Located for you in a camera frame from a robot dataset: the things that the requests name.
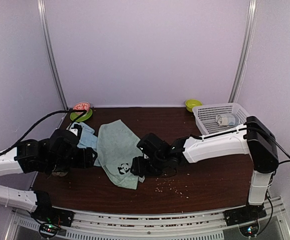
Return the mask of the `light blue towel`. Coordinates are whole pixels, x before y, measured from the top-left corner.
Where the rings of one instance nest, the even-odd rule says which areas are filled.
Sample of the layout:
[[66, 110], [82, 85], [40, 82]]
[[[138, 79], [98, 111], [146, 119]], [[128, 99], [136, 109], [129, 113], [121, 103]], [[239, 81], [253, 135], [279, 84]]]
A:
[[94, 135], [95, 130], [83, 122], [74, 122], [66, 129], [71, 130], [74, 128], [75, 125], [79, 125], [82, 127], [82, 132], [77, 147], [80, 149], [93, 148], [94, 150], [96, 150], [97, 136]]

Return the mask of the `white perforated plastic basket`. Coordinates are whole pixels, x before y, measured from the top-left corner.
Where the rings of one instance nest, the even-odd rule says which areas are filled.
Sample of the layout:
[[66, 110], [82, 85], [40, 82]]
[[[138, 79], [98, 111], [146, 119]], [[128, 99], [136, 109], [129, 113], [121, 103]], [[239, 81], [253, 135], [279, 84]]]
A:
[[229, 130], [246, 122], [250, 114], [238, 103], [193, 107], [196, 126], [203, 135]]

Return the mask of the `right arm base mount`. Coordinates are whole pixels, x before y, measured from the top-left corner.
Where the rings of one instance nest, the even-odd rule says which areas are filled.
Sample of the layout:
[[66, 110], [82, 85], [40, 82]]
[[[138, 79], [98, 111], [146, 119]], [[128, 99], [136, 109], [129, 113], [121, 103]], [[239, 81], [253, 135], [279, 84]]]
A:
[[246, 201], [245, 206], [225, 210], [223, 212], [226, 225], [239, 226], [239, 232], [246, 238], [256, 238], [262, 231], [260, 219], [267, 216], [264, 201], [258, 203]]

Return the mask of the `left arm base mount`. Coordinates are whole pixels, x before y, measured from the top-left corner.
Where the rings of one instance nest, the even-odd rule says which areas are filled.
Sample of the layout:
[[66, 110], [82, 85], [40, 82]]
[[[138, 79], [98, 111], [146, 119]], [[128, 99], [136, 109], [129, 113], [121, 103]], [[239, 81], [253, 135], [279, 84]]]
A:
[[50, 196], [44, 191], [34, 191], [36, 209], [30, 216], [39, 224], [38, 233], [45, 239], [53, 238], [62, 227], [71, 227], [74, 212], [52, 206]]

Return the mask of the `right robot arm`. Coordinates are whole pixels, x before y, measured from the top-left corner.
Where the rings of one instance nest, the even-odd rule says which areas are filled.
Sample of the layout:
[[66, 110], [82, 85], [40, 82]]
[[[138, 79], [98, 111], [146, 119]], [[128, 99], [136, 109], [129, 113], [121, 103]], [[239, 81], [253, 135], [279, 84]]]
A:
[[178, 138], [172, 144], [149, 133], [136, 146], [142, 155], [133, 158], [130, 171], [141, 178], [159, 176], [163, 170], [176, 169], [183, 163], [249, 155], [254, 170], [247, 205], [241, 209], [241, 217], [246, 221], [251, 221], [260, 213], [272, 175], [280, 164], [275, 136], [255, 116], [247, 117], [245, 123], [229, 130]]

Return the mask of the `mint green panda towel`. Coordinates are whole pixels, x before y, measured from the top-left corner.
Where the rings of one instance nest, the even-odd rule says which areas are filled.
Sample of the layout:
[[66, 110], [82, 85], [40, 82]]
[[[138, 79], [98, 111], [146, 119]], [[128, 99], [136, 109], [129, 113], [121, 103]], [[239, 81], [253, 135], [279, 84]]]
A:
[[134, 157], [142, 155], [136, 147], [140, 138], [122, 121], [103, 124], [98, 131], [97, 160], [109, 180], [120, 188], [136, 190], [138, 177], [131, 171]]

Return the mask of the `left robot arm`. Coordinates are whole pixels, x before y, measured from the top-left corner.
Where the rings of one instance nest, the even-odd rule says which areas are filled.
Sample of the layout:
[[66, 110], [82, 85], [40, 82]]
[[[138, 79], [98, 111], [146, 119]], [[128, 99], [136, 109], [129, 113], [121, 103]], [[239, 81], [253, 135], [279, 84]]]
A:
[[[20, 141], [0, 152], [0, 177], [39, 172], [46, 175], [65, 173], [71, 168], [87, 169], [94, 165], [97, 152], [79, 148], [79, 130], [57, 129], [50, 138]], [[46, 222], [57, 217], [50, 196], [43, 191], [25, 191], [0, 185], [0, 205], [38, 213]]]

